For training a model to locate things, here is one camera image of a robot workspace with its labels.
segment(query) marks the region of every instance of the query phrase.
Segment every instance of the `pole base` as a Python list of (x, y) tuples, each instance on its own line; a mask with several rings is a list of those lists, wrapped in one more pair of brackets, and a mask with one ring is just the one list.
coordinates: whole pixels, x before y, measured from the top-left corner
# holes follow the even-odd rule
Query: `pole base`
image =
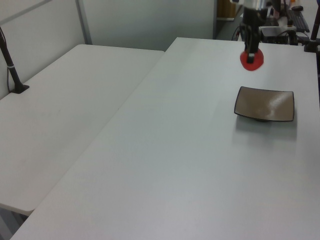
[(25, 90), (27, 90), (28, 88), (29, 88), (28, 85), (22, 85), (22, 86), (20, 86), (19, 88), (18, 88), (18, 87), (14, 88), (14, 89), (11, 91), (11, 93), (21, 94), (21, 93), (23, 93)]
[(316, 53), (318, 52), (318, 45), (318, 42), (310, 41), (304, 46), (304, 51), (307, 53)]

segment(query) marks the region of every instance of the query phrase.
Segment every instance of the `desk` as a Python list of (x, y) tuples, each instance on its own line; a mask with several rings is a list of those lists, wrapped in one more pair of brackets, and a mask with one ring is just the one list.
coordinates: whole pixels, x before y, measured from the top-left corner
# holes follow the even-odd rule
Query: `desk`
[[(12, 240), (319, 239), (316, 56), (260, 47), (250, 72), (241, 42), (177, 38)], [(240, 86), (294, 91), (294, 122), (235, 115)]]
[(0, 101), (0, 207), (29, 215), (162, 51), (78, 45)]

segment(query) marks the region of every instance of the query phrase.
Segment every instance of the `keyboard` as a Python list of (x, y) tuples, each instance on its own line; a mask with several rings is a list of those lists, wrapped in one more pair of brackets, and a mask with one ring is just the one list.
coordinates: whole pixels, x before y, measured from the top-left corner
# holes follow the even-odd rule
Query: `keyboard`
[(293, 25), (296, 27), (297, 32), (301, 32), (301, 33), (303, 33), (304, 31), (306, 31), (307, 33), (310, 32), (308, 24), (304, 16), (302, 15), (301, 11), (292, 11), (289, 9), (286, 12), (287, 12), (288, 19), (292, 19)]

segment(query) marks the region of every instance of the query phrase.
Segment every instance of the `black pole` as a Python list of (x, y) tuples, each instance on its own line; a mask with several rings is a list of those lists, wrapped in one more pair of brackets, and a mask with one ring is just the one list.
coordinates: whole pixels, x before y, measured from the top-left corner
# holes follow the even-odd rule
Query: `black pole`
[(320, 25), (320, 7), (318, 5), (318, 10), (316, 11), (316, 16), (315, 16), (314, 25), (312, 28), (310, 41), (304, 46), (305, 52), (316, 53), (318, 51), (319, 43), (317, 42), (317, 34), (319, 30), (319, 25)]
[(314, 25), (313, 25), (313, 29), (312, 29), (310, 40), (316, 40), (317, 39), (319, 25), (320, 25), (320, 8), (318, 6), (318, 10), (316, 11), (316, 16), (315, 16)]
[(0, 49), (1, 49), (1, 52), (4, 56), (4, 60), (6, 62), (6, 65), (10, 71), (10, 74), (12, 76), (12, 79), (14, 81), (14, 90), (12, 91), (12, 93), (20, 94), (20, 93), (24, 92), (26, 89), (28, 89), (29, 86), (23, 85), (19, 79), (15, 65), (12, 62), (11, 56), (9, 54), (5, 35), (2, 32), (1, 27), (0, 27)]

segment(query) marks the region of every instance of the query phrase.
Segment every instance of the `gray floor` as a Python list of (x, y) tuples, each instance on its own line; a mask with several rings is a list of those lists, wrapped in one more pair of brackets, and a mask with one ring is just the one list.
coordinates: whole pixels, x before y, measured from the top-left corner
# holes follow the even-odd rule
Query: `gray floor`
[(236, 28), (239, 26), (242, 21), (242, 17), (240, 15), (243, 13), (243, 7), (240, 8), (238, 14), (234, 18), (233, 21), (222, 21), (219, 20), (216, 23), (216, 39), (217, 40), (228, 40), (231, 41), (232, 35), (235, 32)]

